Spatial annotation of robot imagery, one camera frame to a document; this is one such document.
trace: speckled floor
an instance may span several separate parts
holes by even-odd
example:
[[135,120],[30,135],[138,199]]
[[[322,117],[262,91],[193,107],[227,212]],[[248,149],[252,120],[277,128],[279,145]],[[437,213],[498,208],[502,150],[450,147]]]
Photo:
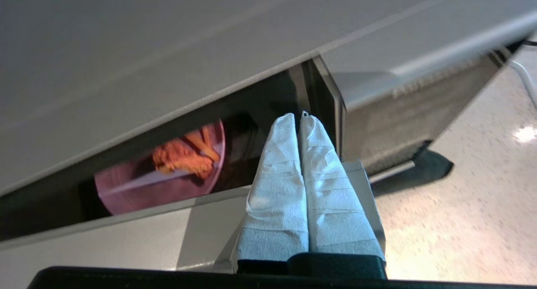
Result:
[[[523,50],[537,83],[537,50]],[[391,279],[537,285],[537,109],[505,68],[433,144],[443,180],[379,196]]]

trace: pink plate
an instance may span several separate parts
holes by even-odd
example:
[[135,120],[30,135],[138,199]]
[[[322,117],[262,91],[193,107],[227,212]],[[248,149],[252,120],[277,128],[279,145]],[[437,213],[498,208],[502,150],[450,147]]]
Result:
[[[226,153],[226,139],[222,121],[208,125],[209,135],[214,150],[220,155],[220,161],[214,163],[212,173],[206,180],[195,174],[182,176],[170,174],[168,179],[155,172],[151,153],[132,161],[116,164],[95,174],[95,184],[99,197],[112,214],[122,214],[140,209],[184,199],[207,195],[210,193],[220,176]],[[143,186],[130,185],[133,182],[147,184]]]

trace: tiled floor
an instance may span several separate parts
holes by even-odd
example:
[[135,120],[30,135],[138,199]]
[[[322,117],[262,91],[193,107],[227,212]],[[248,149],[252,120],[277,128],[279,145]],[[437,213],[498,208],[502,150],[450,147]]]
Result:
[[[537,50],[523,50],[537,83]],[[537,109],[505,68],[433,144],[455,163],[376,199],[391,279],[537,285]]]

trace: white paper towel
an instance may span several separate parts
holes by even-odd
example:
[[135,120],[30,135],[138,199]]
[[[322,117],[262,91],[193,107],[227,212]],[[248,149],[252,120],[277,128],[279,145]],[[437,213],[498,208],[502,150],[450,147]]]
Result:
[[322,123],[307,113],[300,121],[310,251],[376,255],[382,249]]
[[237,260],[286,261],[308,251],[305,187],[295,118],[274,122],[247,198]]

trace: paper towel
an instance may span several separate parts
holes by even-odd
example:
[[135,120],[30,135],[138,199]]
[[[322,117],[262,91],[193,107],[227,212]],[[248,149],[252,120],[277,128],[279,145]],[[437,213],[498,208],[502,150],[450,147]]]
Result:
[[237,260],[286,261],[308,251],[305,187],[295,118],[276,119],[247,198]]
[[382,249],[322,123],[307,113],[300,121],[310,251],[376,255]]

